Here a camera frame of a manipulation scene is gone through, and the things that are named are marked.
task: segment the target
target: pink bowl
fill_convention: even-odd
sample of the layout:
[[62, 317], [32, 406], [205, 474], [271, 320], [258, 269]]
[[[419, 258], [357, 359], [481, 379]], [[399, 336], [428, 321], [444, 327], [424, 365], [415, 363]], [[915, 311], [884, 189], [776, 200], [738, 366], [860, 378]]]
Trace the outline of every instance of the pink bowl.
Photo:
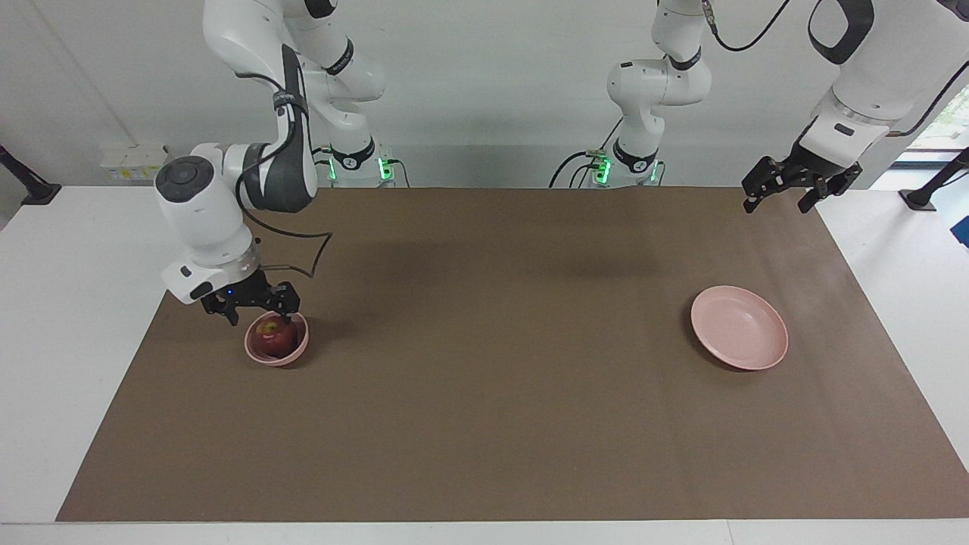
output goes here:
[[690, 312], [700, 342], [724, 363], [763, 370], [781, 363], [788, 331], [777, 310], [757, 295], [733, 286], [701, 293]]
[[302, 356], [303, 352], [306, 351], [306, 346], [309, 345], [309, 326], [306, 323], [306, 318], [302, 314], [298, 312], [294, 314], [293, 323], [297, 325], [297, 339], [299, 340], [299, 346], [297, 346], [296, 351], [281, 360], [267, 356], [253, 347], [252, 339], [256, 334], [256, 324], [275, 314], [276, 312], [267, 312], [266, 314], [263, 314], [257, 318], [255, 322], [250, 324], [249, 329], [247, 329], [245, 332], [245, 341], [243, 344], [245, 345], [245, 353], [252, 358], [254, 362], [271, 368], [281, 368], [298, 360], [299, 356]]

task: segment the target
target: brown mat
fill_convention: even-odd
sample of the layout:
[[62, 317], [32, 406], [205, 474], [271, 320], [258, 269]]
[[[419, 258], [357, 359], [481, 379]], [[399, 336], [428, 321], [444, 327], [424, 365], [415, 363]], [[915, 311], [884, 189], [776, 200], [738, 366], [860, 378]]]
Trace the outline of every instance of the brown mat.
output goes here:
[[[324, 191], [295, 369], [166, 297], [59, 521], [969, 517], [969, 475], [816, 213], [722, 189]], [[315, 242], [259, 232], [269, 263]], [[773, 303], [779, 367], [688, 326]]]

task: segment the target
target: apple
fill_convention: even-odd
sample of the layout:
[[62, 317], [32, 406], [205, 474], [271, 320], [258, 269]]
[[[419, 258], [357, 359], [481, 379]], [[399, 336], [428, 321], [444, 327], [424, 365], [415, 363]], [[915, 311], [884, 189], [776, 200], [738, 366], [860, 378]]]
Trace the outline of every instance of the apple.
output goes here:
[[285, 358], [299, 346], [297, 325], [287, 324], [282, 316], [269, 316], [256, 324], [253, 348], [270, 358]]

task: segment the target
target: white tabletop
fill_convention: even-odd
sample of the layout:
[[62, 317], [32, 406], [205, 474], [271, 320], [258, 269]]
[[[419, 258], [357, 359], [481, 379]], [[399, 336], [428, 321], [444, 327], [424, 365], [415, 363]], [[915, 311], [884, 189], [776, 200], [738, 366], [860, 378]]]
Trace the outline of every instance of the white tabletop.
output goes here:
[[[152, 191], [67, 187], [0, 233], [0, 543], [266, 543], [282, 535], [349, 544], [969, 542], [969, 520], [53, 525], [164, 295], [158, 273], [180, 251]], [[911, 212], [891, 192], [851, 192], [820, 210], [969, 465], [969, 253], [937, 216]], [[37, 320], [42, 334], [24, 326]]]

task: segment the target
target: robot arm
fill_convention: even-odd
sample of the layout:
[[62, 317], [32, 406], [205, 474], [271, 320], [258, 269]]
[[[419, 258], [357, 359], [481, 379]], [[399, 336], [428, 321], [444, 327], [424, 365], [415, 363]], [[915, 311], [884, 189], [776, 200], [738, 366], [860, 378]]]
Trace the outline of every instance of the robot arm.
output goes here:
[[624, 62], [612, 69], [609, 95], [622, 110], [623, 123], [609, 150], [609, 180], [596, 178], [600, 186], [646, 180], [666, 128], [653, 109], [697, 104], [709, 93], [712, 76], [701, 49], [706, 5], [706, 0], [661, 0], [652, 35], [666, 56]]
[[[260, 270], [240, 207], [298, 212], [313, 200], [318, 180], [307, 97], [326, 119], [323, 111], [335, 109], [337, 99], [375, 100], [383, 92], [379, 70], [355, 55], [346, 35], [327, 20], [335, 6], [329, 0], [205, 1], [206, 42], [240, 78], [258, 80], [273, 91], [279, 136], [273, 144], [200, 144], [159, 172], [155, 185], [162, 213], [188, 247], [162, 277], [180, 301], [201, 301], [208, 313], [223, 314], [233, 325], [238, 306], [283, 315], [299, 308], [291, 284], [273, 287]], [[298, 53], [294, 45], [300, 43], [332, 64], [324, 67]], [[366, 131], [372, 142], [365, 121], [358, 120], [352, 130], [331, 125], [334, 141], [344, 133], [362, 140]]]
[[[858, 160], [905, 117], [925, 91], [969, 57], [969, 1], [821, 0], [811, 17], [811, 43], [841, 74], [812, 114], [784, 161], [764, 157], [743, 180], [753, 212], [769, 195], [791, 187], [809, 191], [804, 213], [842, 195], [860, 175]], [[846, 30], [828, 43], [818, 37], [821, 10], [840, 11]]]

